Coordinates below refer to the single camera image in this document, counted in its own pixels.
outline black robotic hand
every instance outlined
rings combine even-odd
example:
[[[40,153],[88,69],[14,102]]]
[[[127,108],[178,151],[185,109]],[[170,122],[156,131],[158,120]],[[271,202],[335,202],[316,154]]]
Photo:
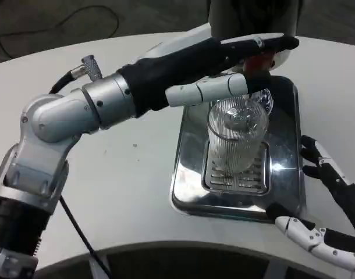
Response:
[[[228,41],[209,38],[165,56],[142,58],[135,64],[123,66],[117,72],[129,86],[136,107],[136,117],[150,109],[160,110],[168,106],[165,91],[173,85],[214,76],[254,55],[291,50],[299,45],[297,38],[288,35],[266,35],[263,39],[261,34],[254,34],[251,38],[246,36]],[[251,78],[255,80],[252,84],[256,88],[251,88],[250,91],[257,92],[265,88],[269,73],[260,73]]]
[[[301,150],[302,157],[315,164],[304,166],[304,174],[322,181],[355,229],[355,184],[347,180],[327,151],[315,139],[303,135],[301,144],[304,146]]]

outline robotic hand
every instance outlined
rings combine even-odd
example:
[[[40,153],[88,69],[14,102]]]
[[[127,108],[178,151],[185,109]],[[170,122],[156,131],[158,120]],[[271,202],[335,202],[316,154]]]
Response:
[[[218,41],[203,35],[206,31],[159,45],[152,49],[153,57],[104,78],[93,56],[87,56],[51,93],[84,74],[92,83],[67,96],[39,96],[23,109],[20,141],[0,166],[0,278],[32,278],[41,233],[68,176],[66,157],[82,134],[106,130],[151,109],[196,105],[267,88],[272,82],[268,72],[220,73],[242,59],[299,44],[298,39],[279,33]]]
[[[301,137],[303,158],[315,164],[304,166],[305,175],[320,179],[334,201],[343,209],[355,229],[355,184],[351,184],[322,145],[306,135]],[[299,219],[280,204],[266,209],[267,216],[292,241],[314,256],[344,269],[355,271],[355,237]]]

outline white round table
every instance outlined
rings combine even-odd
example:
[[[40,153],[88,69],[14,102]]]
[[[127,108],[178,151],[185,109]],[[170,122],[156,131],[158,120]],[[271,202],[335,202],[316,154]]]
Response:
[[[0,64],[0,164],[19,140],[23,106],[47,94],[80,59],[94,54],[103,75],[113,73],[177,33],[139,35],[52,49]],[[355,46],[300,38],[300,46],[272,74],[299,90],[301,132],[321,142],[355,182]],[[63,91],[79,87],[82,78]],[[298,269],[349,278],[288,240],[272,224],[186,216],[169,200],[183,108],[148,112],[108,131],[84,135],[69,154],[63,195],[96,250],[158,241],[198,241],[277,257]],[[305,179],[307,218],[355,235],[353,227],[318,181]],[[42,235],[38,268],[87,254],[62,207]]]

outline cable connector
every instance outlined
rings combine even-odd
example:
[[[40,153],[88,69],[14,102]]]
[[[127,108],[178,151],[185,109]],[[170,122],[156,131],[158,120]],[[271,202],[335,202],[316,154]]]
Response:
[[[102,78],[100,67],[97,65],[95,57],[93,55],[87,55],[82,58],[82,63],[86,68],[86,72],[91,81],[96,81]]]

